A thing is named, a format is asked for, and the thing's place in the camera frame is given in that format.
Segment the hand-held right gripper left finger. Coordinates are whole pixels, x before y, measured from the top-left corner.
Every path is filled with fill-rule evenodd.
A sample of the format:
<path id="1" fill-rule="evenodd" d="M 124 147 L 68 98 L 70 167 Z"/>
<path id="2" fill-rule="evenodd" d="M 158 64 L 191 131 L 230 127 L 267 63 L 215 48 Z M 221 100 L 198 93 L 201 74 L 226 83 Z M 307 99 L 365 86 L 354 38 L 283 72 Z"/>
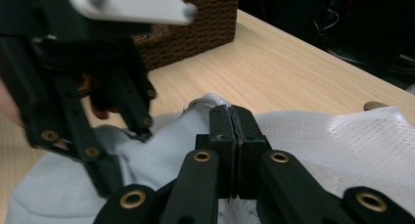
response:
<path id="1" fill-rule="evenodd" d="M 196 149 L 211 150 L 219 156 L 218 195 L 221 199 L 235 198 L 235 153 L 236 138 L 230 108 L 214 107 L 208 114 L 208 134 L 196 136 Z"/>

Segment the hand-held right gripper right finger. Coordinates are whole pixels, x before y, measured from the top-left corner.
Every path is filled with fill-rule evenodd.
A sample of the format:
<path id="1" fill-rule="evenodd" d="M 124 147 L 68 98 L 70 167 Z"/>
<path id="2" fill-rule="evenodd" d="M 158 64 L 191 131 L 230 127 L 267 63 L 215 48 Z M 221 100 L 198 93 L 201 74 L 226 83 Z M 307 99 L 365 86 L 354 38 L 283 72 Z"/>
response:
<path id="1" fill-rule="evenodd" d="M 231 116 L 237 140 L 237 196 L 241 199 L 255 199 L 261 185 L 259 161 L 270 146 L 249 110 L 232 106 Z"/>

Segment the white mesh laundry bag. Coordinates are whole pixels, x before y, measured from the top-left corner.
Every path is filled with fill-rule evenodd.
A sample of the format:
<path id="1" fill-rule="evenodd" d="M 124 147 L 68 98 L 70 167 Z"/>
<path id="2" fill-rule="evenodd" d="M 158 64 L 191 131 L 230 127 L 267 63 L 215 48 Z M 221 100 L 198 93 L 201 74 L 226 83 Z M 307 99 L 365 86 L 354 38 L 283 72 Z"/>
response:
<path id="1" fill-rule="evenodd" d="M 415 126 L 398 107 L 344 115 L 264 112 L 254 118 L 273 149 L 294 155 L 330 193 L 369 187 L 415 216 Z"/>

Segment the brown woven basket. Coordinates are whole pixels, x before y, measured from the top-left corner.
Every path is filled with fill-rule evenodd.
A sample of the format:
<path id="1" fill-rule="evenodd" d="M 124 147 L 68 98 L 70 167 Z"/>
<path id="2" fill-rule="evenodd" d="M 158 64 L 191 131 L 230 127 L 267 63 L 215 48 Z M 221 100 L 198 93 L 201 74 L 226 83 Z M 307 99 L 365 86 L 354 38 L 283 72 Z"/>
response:
<path id="1" fill-rule="evenodd" d="M 133 38 L 148 70 L 164 67 L 234 40 L 239 0 L 183 0 L 198 13 L 187 25 L 157 24 Z"/>

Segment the light blue garment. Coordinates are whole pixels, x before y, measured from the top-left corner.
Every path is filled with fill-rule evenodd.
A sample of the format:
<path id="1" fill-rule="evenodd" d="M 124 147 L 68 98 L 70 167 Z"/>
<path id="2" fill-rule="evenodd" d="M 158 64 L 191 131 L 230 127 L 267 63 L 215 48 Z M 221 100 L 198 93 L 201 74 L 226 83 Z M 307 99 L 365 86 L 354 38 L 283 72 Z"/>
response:
<path id="1" fill-rule="evenodd" d="M 145 143 L 113 126 L 100 126 L 95 133 L 117 155 L 126 185 L 158 190 L 177 177 L 196 136 L 208 132 L 210 109 L 194 102 L 175 120 L 166 115 L 167 123 Z M 5 224 L 93 224 L 105 203 L 80 163 L 48 154 L 13 190 Z"/>

